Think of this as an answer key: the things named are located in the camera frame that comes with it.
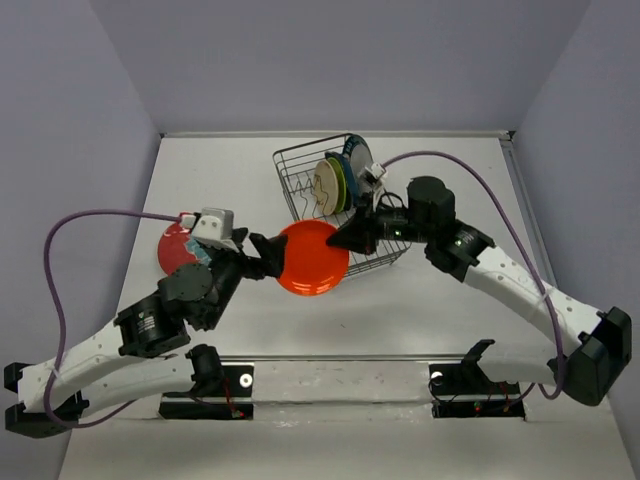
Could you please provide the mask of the orange plate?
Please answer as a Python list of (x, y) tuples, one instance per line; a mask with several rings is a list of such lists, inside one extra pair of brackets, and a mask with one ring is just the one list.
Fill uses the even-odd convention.
[(329, 292), (346, 276), (349, 252), (326, 244), (337, 228), (327, 222), (306, 219), (284, 228), (287, 237), (284, 269), (279, 285), (299, 296), (317, 296)]

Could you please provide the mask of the beige floral plate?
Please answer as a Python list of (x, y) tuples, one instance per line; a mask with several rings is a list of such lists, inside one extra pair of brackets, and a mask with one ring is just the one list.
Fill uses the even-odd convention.
[(320, 160), (314, 169), (313, 195), (321, 215), (332, 215), (338, 205), (340, 185), (335, 169), (326, 160)]

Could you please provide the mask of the lime green plate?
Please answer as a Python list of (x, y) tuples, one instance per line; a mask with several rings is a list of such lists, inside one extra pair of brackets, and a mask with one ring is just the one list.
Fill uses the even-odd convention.
[(339, 214), (344, 210), (347, 199), (347, 184), (340, 161), (335, 157), (329, 157), (328, 162), (332, 166), (338, 184), (338, 199), (334, 209), (335, 214)]

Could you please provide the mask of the green rimmed white plate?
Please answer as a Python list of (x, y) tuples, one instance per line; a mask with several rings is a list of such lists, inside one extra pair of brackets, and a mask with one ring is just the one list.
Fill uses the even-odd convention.
[(359, 135), (350, 135), (347, 137), (343, 155), (349, 160), (351, 170), (356, 179), (366, 167), (373, 164), (371, 150), (366, 141)]

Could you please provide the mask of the red and teal plate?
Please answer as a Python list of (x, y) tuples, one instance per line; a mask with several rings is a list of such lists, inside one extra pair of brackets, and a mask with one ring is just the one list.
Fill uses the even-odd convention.
[(185, 264), (207, 265), (210, 257), (200, 244), (191, 238), (188, 229), (179, 223), (173, 223), (158, 241), (157, 260), (164, 274), (170, 275)]

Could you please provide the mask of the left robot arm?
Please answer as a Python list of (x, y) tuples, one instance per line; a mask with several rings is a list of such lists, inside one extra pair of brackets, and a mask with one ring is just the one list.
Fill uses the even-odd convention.
[(5, 412), (6, 429), (49, 438), (85, 427), (87, 415), (121, 411), (156, 393), (227, 393), (216, 348), (192, 346), (187, 330), (214, 329), (242, 280), (279, 278), (286, 245), (284, 235), (236, 229), (230, 246), (205, 249), (208, 263), (178, 267), (85, 341), (40, 364), (8, 365), (4, 386), (18, 401)]

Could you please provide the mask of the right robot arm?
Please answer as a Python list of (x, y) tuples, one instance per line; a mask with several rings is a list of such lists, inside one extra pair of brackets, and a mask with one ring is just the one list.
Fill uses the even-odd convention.
[(632, 356), (632, 322), (618, 307), (600, 310), (553, 288), (510, 258), (494, 240), (456, 217), (455, 195), (430, 176), (407, 187), (404, 207), (361, 197), (355, 213), (327, 245), (370, 255), (381, 240), (419, 243), (439, 271), (494, 298), (562, 347), (531, 356), (481, 340), (460, 368), (462, 384), (482, 392), (493, 383), (556, 385), (586, 406), (599, 405)]

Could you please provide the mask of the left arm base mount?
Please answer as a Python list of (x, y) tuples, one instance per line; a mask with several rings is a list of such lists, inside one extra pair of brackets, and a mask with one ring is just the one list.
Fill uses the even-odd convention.
[(225, 380), (212, 393), (191, 397), (188, 393), (163, 394), (158, 415), (165, 420), (249, 421), (254, 417), (252, 400), (254, 364), (223, 364)]

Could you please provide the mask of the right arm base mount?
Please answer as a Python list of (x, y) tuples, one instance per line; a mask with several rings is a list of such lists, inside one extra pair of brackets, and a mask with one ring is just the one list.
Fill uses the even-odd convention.
[(525, 420), (518, 384), (491, 382), (461, 363), (429, 366), (431, 413), (435, 419), (518, 418)]

